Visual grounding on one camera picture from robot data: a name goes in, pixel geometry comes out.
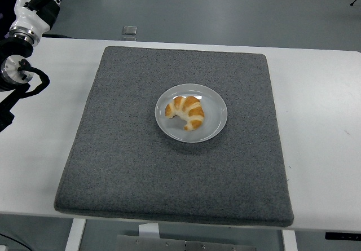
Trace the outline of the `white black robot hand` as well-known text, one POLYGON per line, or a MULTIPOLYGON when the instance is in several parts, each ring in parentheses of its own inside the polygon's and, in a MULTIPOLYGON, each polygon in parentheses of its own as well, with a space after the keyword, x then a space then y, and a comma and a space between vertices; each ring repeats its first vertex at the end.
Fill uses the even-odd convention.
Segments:
POLYGON ((10 29, 26 29, 37 38, 48 32, 55 24, 62 0, 16 0, 15 21, 10 29))

